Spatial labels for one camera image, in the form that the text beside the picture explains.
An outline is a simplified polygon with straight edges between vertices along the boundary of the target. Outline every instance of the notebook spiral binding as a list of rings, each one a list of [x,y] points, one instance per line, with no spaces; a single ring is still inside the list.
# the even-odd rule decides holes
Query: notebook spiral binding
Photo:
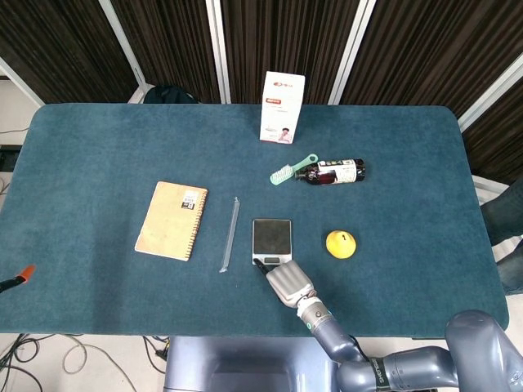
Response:
[[[202,197],[199,200],[198,206],[196,207],[196,220],[193,226],[193,229],[190,233],[190,240],[189,240],[189,246],[187,248],[186,252],[186,258],[189,259],[190,254],[193,251],[194,241],[196,240],[196,234],[198,233],[199,229],[199,222],[202,220],[202,214],[203,214],[203,208],[205,207],[205,199],[207,198],[207,192],[202,193]]]

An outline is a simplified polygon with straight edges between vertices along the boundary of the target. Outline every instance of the dark brown curtain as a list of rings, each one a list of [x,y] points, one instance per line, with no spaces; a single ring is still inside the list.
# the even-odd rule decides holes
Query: dark brown curtain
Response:
[[[113,0],[145,80],[220,103],[204,0]]]
[[[378,0],[342,103],[459,117],[522,52],[521,0]]]
[[[266,71],[305,75],[304,103],[327,103],[357,0],[221,4],[233,103],[260,103]]]
[[[137,88],[97,0],[1,1],[0,56],[48,104],[127,102]]]
[[[483,113],[463,139],[472,174],[505,184],[522,177],[523,80]]]

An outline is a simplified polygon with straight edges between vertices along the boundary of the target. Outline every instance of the green comb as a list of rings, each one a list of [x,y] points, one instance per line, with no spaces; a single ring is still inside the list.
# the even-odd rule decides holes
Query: green comb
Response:
[[[279,169],[277,172],[272,173],[270,175],[270,182],[272,185],[279,185],[282,182],[288,180],[292,176],[294,176],[294,173],[300,170],[302,167],[305,167],[307,165],[310,165],[311,163],[318,162],[318,155],[311,154],[307,158],[303,159],[301,162],[290,166],[285,165],[281,169]]]

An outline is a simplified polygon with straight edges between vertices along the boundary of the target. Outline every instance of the product box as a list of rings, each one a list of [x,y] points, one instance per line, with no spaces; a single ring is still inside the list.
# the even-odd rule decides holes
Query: product box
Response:
[[[261,104],[260,140],[293,143],[304,87],[303,75],[267,72]]]

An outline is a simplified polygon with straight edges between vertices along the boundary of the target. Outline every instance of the notebook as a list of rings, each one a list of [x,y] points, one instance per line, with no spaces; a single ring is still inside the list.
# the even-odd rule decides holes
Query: notebook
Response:
[[[135,251],[188,261],[207,192],[163,181],[156,184]]]

